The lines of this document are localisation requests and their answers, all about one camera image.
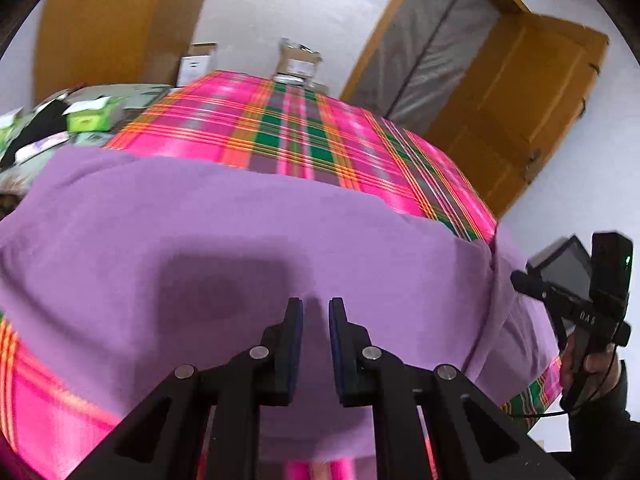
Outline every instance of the purple cloth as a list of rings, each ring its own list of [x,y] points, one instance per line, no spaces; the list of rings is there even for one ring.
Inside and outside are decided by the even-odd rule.
[[[0,222],[0,305],[68,387],[125,415],[175,366],[225,363],[305,303],[298,388],[262,410],[263,460],[374,451],[370,410],[335,394],[327,306],[404,362],[451,363],[496,403],[557,354],[541,304],[494,254],[379,198],[208,162],[62,148]]]

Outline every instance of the white box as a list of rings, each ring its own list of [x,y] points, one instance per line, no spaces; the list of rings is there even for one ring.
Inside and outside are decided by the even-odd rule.
[[[180,60],[177,87],[187,86],[197,78],[207,75],[216,69],[215,43],[196,43],[189,47]]]

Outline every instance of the metal screw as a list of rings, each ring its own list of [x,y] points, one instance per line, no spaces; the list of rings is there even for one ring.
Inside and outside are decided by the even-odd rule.
[[[254,346],[249,350],[249,355],[253,359],[264,359],[269,355],[269,349],[266,346]]]
[[[194,371],[195,368],[191,365],[180,365],[175,369],[174,374],[178,379],[188,379],[193,375]]]
[[[365,359],[370,359],[375,361],[376,359],[380,359],[382,357],[382,350],[377,346],[367,346],[362,349],[362,356]]]
[[[438,374],[438,377],[440,377],[441,379],[444,379],[445,381],[450,381],[454,379],[458,374],[456,372],[456,369],[451,365],[438,366],[436,373]]]

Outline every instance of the bedsheet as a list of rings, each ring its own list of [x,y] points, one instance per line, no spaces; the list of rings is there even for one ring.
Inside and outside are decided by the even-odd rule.
[[[109,147],[318,180],[374,194],[403,214],[436,219],[466,240],[482,238],[490,246],[494,240],[494,218],[439,150],[365,110],[247,75],[218,72],[177,91],[131,123]],[[2,432],[35,465],[22,450],[43,443],[20,428],[46,427],[52,456],[40,457],[37,469],[47,479],[63,478],[61,472],[81,460],[117,419],[69,392],[6,320],[0,324],[0,345]],[[558,360],[549,363],[504,409],[545,410],[559,394],[558,370]],[[39,408],[20,409],[20,404]],[[56,455],[61,447],[64,456]]]

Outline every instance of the green box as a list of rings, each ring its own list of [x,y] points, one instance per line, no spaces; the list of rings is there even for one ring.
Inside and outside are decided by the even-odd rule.
[[[69,133],[108,132],[122,117],[124,98],[112,97],[100,110],[82,110],[66,116]]]
[[[9,136],[13,129],[14,124],[6,128],[0,128],[0,150],[4,150],[4,148],[9,144]]]

